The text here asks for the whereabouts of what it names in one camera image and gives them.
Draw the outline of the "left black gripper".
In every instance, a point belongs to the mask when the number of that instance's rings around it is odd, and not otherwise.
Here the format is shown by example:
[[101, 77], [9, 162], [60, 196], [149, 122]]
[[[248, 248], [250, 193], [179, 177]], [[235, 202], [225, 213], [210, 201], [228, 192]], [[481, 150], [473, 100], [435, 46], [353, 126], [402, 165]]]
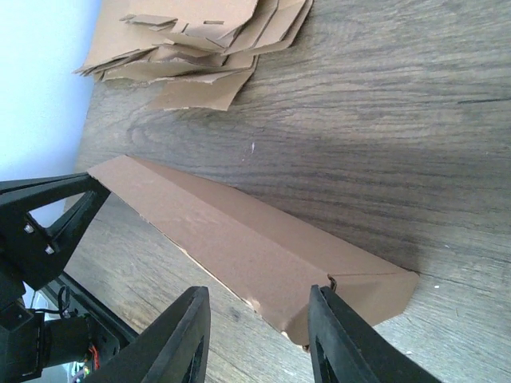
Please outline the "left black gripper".
[[[78, 199], [49, 226], [32, 212]], [[110, 195], [88, 173], [1, 182], [1, 376], [40, 377], [44, 316], [25, 307], [24, 283], [39, 290], [65, 269]]]

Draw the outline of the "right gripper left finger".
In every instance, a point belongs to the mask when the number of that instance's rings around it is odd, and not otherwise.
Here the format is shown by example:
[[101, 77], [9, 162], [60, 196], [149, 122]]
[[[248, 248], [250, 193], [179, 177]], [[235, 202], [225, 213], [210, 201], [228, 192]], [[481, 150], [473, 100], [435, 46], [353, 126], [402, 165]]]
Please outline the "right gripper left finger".
[[211, 330], [209, 291], [188, 288], [134, 342], [86, 382], [204, 382]]

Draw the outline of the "brown cardboard box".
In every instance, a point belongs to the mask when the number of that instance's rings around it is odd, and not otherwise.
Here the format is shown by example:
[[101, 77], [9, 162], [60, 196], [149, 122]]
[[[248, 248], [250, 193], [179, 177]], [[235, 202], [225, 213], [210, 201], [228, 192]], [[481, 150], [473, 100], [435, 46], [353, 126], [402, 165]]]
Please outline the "brown cardboard box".
[[274, 329], [307, 345], [314, 285], [368, 324], [401, 314], [419, 277], [225, 184], [131, 156], [89, 174]]

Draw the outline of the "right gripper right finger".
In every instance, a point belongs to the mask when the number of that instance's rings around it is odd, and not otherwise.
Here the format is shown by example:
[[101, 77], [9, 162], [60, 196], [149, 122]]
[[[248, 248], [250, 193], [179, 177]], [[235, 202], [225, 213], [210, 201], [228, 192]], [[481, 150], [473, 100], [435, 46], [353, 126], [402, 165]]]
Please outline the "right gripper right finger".
[[327, 286], [311, 287], [309, 351], [316, 382], [438, 382]]

